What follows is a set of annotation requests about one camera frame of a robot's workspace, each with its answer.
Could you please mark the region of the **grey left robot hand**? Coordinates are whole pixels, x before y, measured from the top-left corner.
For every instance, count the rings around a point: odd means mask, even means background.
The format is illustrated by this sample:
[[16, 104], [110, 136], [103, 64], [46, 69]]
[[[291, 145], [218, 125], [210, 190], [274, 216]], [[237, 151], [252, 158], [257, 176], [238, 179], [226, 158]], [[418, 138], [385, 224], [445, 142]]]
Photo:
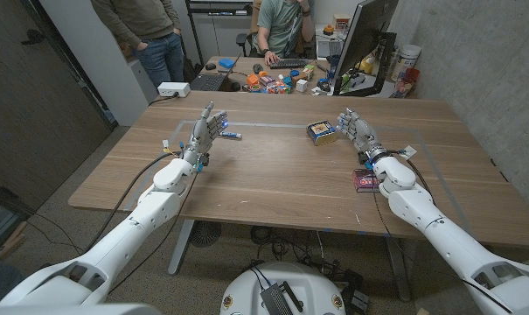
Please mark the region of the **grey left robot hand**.
[[212, 141], [224, 131], [228, 125], [227, 112], [220, 111], [211, 115], [214, 102], [210, 101], [203, 109], [200, 118], [193, 126], [188, 142], [183, 149], [182, 159], [192, 165], [208, 166]]

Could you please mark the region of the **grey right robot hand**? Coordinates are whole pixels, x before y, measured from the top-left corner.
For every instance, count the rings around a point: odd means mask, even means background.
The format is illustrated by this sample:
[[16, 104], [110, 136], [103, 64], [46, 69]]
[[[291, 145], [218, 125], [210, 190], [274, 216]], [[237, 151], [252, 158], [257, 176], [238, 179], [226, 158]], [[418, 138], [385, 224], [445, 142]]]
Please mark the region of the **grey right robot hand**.
[[382, 146], [378, 135], [361, 116], [350, 109], [338, 116], [338, 129], [346, 135], [358, 151], [358, 162], [361, 165], [373, 165], [377, 160], [388, 157], [390, 153]]

